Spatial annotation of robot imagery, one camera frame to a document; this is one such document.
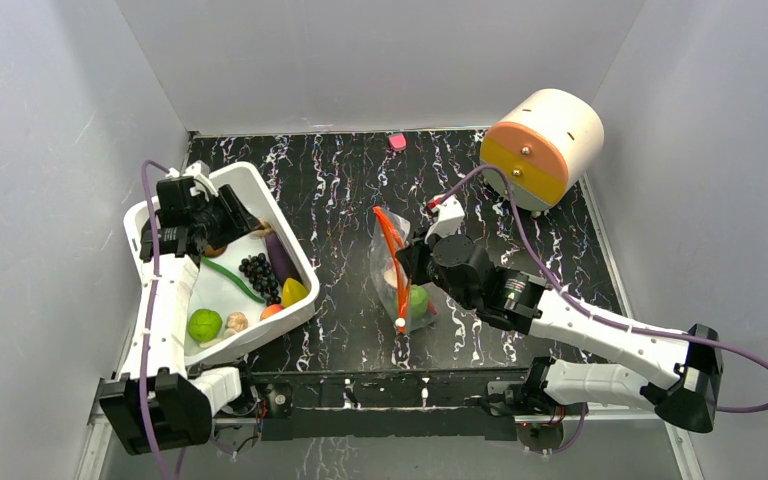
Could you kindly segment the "white toy garlic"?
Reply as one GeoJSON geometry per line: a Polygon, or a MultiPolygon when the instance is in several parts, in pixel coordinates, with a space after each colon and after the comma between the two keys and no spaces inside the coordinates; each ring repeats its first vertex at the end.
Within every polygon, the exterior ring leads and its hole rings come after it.
{"type": "Polygon", "coordinates": [[[385,283],[392,288],[397,288],[405,281],[402,269],[399,266],[395,266],[393,264],[390,264],[387,268],[384,269],[382,277],[385,283]]]}

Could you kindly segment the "tan toy garlic bulb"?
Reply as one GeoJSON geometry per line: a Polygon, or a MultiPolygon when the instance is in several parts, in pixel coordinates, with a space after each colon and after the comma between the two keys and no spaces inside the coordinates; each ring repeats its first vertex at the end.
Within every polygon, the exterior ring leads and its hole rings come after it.
{"type": "Polygon", "coordinates": [[[273,232],[274,232],[274,229],[268,221],[260,220],[259,227],[252,232],[252,235],[259,238],[265,238],[265,237],[268,237],[273,232]]]}

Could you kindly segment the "green toy custard apple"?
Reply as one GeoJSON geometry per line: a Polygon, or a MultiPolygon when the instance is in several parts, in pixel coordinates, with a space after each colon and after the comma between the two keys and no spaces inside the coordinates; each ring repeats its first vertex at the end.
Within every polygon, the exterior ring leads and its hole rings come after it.
{"type": "MultiPolygon", "coordinates": [[[[403,318],[405,320],[422,319],[427,315],[430,298],[428,291],[422,286],[412,285],[407,297],[407,310],[403,318]]],[[[401,305],[398,295],[395,295],[392,301],[392,318],[396,320],[401,317],[401,305]]]]}

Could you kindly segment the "clear zip bag orange zipper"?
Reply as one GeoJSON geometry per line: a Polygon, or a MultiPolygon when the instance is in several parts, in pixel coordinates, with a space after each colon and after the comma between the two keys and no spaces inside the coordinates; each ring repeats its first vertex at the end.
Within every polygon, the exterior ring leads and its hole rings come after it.
{"type": "Polygon", "coordinates": [[[397,259],[397,252],[406,246],[411,224],[380,206],[372,213],[376,224],[369,248],[369,276],[378,300],[398,334],[425,328],[438,317],[435,296],[428,288],[414,285],[397,259]]]}

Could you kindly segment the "purple toy eggplant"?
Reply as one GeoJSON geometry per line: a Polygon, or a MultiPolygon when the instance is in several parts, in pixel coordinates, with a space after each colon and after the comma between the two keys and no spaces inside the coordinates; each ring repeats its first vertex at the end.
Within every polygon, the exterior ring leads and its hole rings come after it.
{"type": "Polygon", "coordinates": [[[280,285],[283,286],[288,279],[301,283],[302,278],[295,262],[284,247],[279,235],[275,231],[270,231],[264,237],[264,242],[269,262],[280,285]]]}

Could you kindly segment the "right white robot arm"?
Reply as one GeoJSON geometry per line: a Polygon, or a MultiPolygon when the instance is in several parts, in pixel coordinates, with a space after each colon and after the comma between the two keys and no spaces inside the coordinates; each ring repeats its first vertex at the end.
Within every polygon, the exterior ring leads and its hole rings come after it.
{"type": "Polygon", "coordinates": [[[675,333],[592,306],[578,310],[546,280],[494,264],[465,235],[415,235],[395,258],[411,283],[435,285],[494,328],[603,358],[596,364],[535,358],[521,385],[488,395],[489,407],[501,414],[599,403],[651,411],[694,433],[712,431],[723,371],[712,346],[716,331],[696,324],[675,333]]]}

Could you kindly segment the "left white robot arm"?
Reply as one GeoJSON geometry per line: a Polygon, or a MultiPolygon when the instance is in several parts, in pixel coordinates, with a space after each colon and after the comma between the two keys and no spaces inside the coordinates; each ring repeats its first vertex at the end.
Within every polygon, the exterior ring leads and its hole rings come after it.
{"type": "Polygon", "coordinates": [[[216,187],[200,173],[168,174],[129,215],[139,311],[125,362],[115,379],[101,383],[99,404],[130,455],[204,444],[222,407],[246,416],[257,407],[259,391],[236,367],[188,377],[190,300],[205,251],[261,224],[230,186],[216,187]]]}

